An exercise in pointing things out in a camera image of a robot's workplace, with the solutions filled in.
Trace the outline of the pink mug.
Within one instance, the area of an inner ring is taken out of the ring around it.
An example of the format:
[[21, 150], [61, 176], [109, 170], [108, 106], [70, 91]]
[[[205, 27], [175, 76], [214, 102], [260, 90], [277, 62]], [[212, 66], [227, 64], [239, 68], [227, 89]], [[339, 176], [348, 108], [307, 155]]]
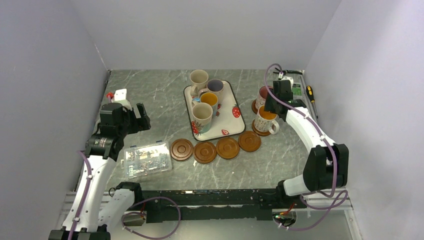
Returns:
[[260, 104], [261, 106], [263, 106], [266, 103], [266, 100], [267, 100], [267, 97], [268, 97], [267, 88], [269, 88], [270, 90], [273, 89], [271, 86], [262, 86], [259, 89], [258, 95], [256, 97], [256, 103]]

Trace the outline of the brown wooden coaster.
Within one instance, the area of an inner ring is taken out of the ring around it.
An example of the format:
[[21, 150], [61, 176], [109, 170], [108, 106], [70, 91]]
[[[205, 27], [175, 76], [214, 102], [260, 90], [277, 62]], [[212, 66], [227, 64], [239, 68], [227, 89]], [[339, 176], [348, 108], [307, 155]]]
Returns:
[[170, 147], [171, 157], [179, 162], [188, 160], [194, 151], [193, 144], [185, 138], [175, 140]]
[[217, 149], [211, 142], [199, 142], [193, 149], [194, 159], [200, 164], [209, 164], [217, 156]]
[[254, 100], [254, 101], [252, 102], [252, 104], [251, 104], [251, 110], [252, 110], [255, 114], [257, 114], [257, 113], [258, 113], [258, 108], [260, 108], [260, 107], [261, 107], [261, 105], [260, 105], [260, 104], [258, 104], [256, 100]]
[[261, 146], [261, 138], [254, 131], [246, 131], [238, 137], [238, 144], [245, 152], [255, 152]]
[[232, 137], [225, 137], [216, 143], [217, 154], [226, 160], [235, 158], [240, 152], [238, 142]]
[[259, 136], [269, 136], [271, 135], [271, 133], [269, 132], [269, 128], [272, 126], [272, 122], [271, 121], [263, 121], [263, 120], [253, 120], [251, 127], [252, 130], [258, 134]]

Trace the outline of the white mug orange inside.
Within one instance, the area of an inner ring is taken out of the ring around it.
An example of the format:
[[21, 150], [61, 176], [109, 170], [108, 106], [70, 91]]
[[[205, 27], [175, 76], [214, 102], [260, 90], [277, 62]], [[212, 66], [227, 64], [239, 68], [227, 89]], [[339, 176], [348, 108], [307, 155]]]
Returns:
[[262, 105], [258, 109], [256, 117], [252, 123], [252, 129], [262, 136], [275, 135], [280, 130], [278, 120], [279, 117], [277, 114], [265, 111], [265, 106]]

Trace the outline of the clear plastic parts box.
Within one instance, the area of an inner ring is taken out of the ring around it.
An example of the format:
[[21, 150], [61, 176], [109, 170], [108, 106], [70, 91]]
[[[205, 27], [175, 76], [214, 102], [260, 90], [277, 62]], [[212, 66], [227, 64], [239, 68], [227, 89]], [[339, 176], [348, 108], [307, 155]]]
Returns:
[[131, 146], [123, 152], [121, 168], [129, 179], [167, 172], [173, 169], [169, 144], [158, 141], [144, 146]]

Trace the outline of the cream patterned mug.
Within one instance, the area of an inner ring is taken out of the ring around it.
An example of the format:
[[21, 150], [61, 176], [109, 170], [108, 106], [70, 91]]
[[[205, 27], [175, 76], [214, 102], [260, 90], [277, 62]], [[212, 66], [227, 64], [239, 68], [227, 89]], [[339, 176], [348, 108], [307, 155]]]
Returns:
[[213, 108], [204, 102], [192, 104], [193, 122], [199, 134], [208, 132], [212, 126]]

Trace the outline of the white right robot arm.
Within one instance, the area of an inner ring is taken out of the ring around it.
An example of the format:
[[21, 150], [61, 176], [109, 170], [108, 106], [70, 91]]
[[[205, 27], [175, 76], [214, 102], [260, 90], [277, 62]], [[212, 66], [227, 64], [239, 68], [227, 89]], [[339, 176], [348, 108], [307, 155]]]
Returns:
[[275, 80], [264, 109], [277, 114], [300, 137], [309, 152], [300, 175], [282, 180], [276, 203], [289, 207], [295, 196], [344, 187], [348, 182], [349, 149], [328, 137], [312, 118], [305, 103], [294, 99], [290, 80]]

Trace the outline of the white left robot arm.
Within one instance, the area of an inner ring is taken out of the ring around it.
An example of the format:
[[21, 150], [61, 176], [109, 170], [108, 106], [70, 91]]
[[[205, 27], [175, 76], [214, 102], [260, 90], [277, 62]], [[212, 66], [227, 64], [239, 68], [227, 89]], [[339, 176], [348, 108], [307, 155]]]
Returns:
[[129, 103], [112, 102], [101, 107], [97, 129], [87, 140], [85, 150], [79, 152], [84, 167], [73, 204], [61, 229], [50, 232], [50, 240], [109, 240], [109, 231], [124, 212], [143, 205], [140, 184], [122, 182], [116, 187], [118, 195], [101, 208], [125, 137], [151, 128], [145, 106], [137, 103], [136, 107], [139, 117]]

